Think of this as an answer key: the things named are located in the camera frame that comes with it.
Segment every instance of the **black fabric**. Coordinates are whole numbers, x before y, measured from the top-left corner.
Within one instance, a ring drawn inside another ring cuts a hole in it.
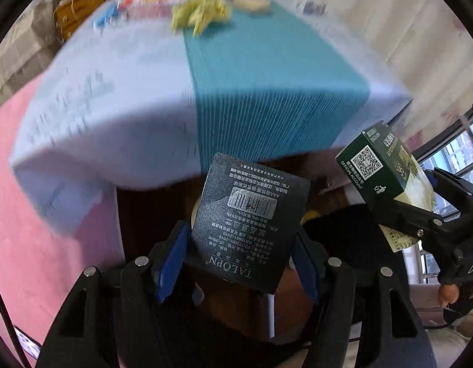
[[[390,267],[409,294],[409,281],[402,252],[394,253],[366,205],[345,207],[327,216],[307,221],[308,237],[320,242],[330,256],[353,268],[374,271]]]

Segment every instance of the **metal bolt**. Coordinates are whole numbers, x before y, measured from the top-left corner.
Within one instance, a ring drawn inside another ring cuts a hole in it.
[[[336,257],[331,257],[328,259],[328,264],[331,265],[332,267],[340,267],[342,265],[342,260]]]
[[[390,267],[381,267],[380,272],[385,276],[385,277],[391,277],[393,275],[393,270]]]
[[[149,259],[146,256],[139,256],[134,260],[134,264],[138,267],[143,267],[144,265],[149,263]]]
[[[83,274],[85,274],[85,277],[91,277],[92,275],[95,275],[96,268],[91,266],[87,267],[83,270]]]
[[[453,250],[453,252],[454,252],[455,257],[458,260],[461,260],[463,258],[463,252],[460,249],[457,248],[457,249]]]

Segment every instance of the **white barcode sticker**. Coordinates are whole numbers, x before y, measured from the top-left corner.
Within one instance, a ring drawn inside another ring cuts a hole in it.
[[[366,145],[351,159],[352,164],[358,170],[364,180],[370,178],[383,167],[380,159],[376,156],[369,145]]]
[[[231,190],[228,206],[252,213],[257,216],[271,219],[277,206],[277,199],[257,194],[246,189],[233,187]]]

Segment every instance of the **pink fabric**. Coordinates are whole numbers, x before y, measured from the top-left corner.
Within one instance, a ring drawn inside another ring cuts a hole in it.
[[[74,237],[54,236],[9,168],[16,132],[38,82],[39,77],[0,108],[0,291],[13,323],[43,343],[83,269],[105,269],[123,262],[124,255],[114,194],[104,196]],[[1,316],[0,334],[13,351]]]

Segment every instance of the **qr code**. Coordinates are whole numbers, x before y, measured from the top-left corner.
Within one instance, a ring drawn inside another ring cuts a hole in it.
[[[359,153],[351,159],[351,162],[364,180],[370,178],[383,167],[369,145],[361,149]]]

